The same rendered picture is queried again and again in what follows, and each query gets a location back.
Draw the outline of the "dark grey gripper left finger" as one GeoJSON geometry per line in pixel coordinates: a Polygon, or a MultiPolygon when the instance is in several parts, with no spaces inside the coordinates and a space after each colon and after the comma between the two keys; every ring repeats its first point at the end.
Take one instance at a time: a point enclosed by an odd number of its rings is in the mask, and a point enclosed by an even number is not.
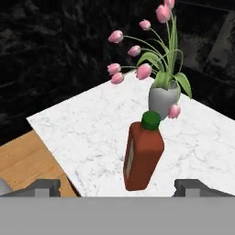
{"type": "Polygon", "coordinates": [[[5,193],[4,196],[60,197],[60,187],[59,179],[37,179],[26,188],[5,193]]]}

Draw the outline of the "brown condiment bottle green cap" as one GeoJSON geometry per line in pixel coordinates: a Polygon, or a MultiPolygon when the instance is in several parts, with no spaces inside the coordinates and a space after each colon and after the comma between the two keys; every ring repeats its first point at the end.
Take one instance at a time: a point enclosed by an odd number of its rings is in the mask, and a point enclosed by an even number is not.
{"type": "Polygon", "coordinates": [[[129,126],[129,137],[123,165],[124,184],[128,191],[144,190],[164,151],[159,126],[160,115],[155,111],[143,113],[141,121],[129,126]]]}

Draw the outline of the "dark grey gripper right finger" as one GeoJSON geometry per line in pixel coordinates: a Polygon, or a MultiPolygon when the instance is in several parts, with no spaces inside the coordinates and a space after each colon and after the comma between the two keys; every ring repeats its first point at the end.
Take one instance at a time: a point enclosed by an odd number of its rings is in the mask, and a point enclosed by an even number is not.
{"type": "Polygon", "coordinates": [[[198,179],[176,179],[174,196],[181,197],[215,197],[230,196],[228,193],[209,188],[198,179]]]}

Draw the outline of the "grey vase with pink tulips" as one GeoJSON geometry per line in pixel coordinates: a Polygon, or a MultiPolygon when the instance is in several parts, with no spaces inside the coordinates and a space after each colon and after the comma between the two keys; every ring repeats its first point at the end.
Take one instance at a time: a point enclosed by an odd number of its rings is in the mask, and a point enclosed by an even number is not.
{"type": "Polygon", "coordinates": [[[139,23],[142,30],[151,31],[154,34],[155,38],[152,41],[162,47],[163,53],[146,40],[124,35],[121,30],[113,31],[108,37],[108,41],[115,44],[119,44],[123,39],[134,39],[146,45],[146,48],[134,45],[128,50],[128,56],[140,55],[135,66],[111,63],[107,66],[107,72],[111,76],[112,84],[120,84],[124,80],[122,69],[133,69],[138,80],[149,78],[153,73],[155,78],[148,94],[148,109],[157,112],[161,120],[179,117],[181,107],[178,101],[181,89],[184,89],[187,96],[192,98],[191,85],[186,75],[181,72],[184,53],[178,49],[176,16],[172,12],[174,4],[175,0],[163,0],[163,4],[155,10],[157,20],[166,25],[168,44],[165,44],[160,35],[151,27],[149,20],[143,19],[139,23]]]}

